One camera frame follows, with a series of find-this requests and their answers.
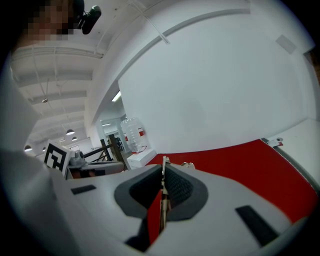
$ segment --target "white panel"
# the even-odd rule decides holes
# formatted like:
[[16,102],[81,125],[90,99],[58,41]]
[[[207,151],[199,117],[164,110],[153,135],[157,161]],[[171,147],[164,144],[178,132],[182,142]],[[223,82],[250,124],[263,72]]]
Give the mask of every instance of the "white panel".
[[118,81],[126,114],[140,118],[158,153],[237,145],[304,118],[290,55],[250,15],[203,20],[168,39]]
[[[150,15],[155,24],[164,32],[196,16],[238,9],[249,11],[249,4],[238,0],[171,0],[155,5],[146,14]],[[105,99],[109,100],[109,95],[106,93],[110,93],[109,90],[126,65],[158,36],[157,31],[143,17],[138,17],[116,38],[103,57],[92,81],[92,90],[88,96],[87,113],[85,114],[87,129],[97,120],[103,110],[99,108],[100,103]]]
[[285,49],[289,54],[292,54],[294,50],[297,48],[293,42],[291,42],[286,36],[283,34],[275,40],[283,49]]
[[280,0],[251,0],[250,9],[255,22],[271,39],[284,35],[302,54],[315,46],[305,27]]

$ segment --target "camera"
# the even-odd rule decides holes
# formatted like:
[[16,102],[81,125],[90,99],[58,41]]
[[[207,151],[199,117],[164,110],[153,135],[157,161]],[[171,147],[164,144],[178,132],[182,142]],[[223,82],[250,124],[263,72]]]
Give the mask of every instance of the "camera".
[[74,0],[74,28],[82,30],[84,35],[91,32],[92,28],[100,18],[102,12],[99,6],[95,5],[89,12],[85,11],[84,0]]

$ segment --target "plastic bottle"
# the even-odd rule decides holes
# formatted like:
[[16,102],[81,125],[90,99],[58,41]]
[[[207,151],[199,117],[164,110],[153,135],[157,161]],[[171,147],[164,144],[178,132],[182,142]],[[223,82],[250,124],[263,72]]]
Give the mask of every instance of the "plastic bottle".
[[145,139],[142,139],[142,135],[139,133],[141,127],[141,122],[137,117],[121,122],[121,129],[124,133],[126,143],[133,153],[140,153],[147,147]]

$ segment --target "red surface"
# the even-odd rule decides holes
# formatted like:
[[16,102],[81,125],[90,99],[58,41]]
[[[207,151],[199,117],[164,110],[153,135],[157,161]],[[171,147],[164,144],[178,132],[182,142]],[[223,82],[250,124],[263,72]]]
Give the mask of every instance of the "red surface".
[[161,213],[161,190],[159,190],[154,201],[148,209],[146,221],[148,226],[150,245],[157,239],[160,227],[160,213]]
[[206,151],[157,154],[148,164],[162,164],[164,155],[171,163],[194,163],[197,170],[243,184],[276,205],[293,223],[310,215],[318,202],[309,183],[261,140]]

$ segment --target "ceiling light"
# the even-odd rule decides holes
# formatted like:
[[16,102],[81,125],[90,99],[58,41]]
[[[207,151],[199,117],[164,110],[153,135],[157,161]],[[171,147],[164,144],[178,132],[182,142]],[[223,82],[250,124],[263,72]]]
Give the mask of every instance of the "ceiling light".
[[115,101],[117,101],[117,99],[119,99],[121,97],[121,92],[119,91],[117,94],[116,94],[116,96],[114,96],[114,98],[113,98],[113,102],[115,102]]
[[74,134],[74,133],[75,133],[75,131],[72,130],[72,129],[69,129],[69,130],[66,131],[66,135],[71,135],[71,134]]
[[28,151],[31,151],[32,150],[32,147],[30,147],[29,145],[26,145],[24,147],[24,152],[28,152]]

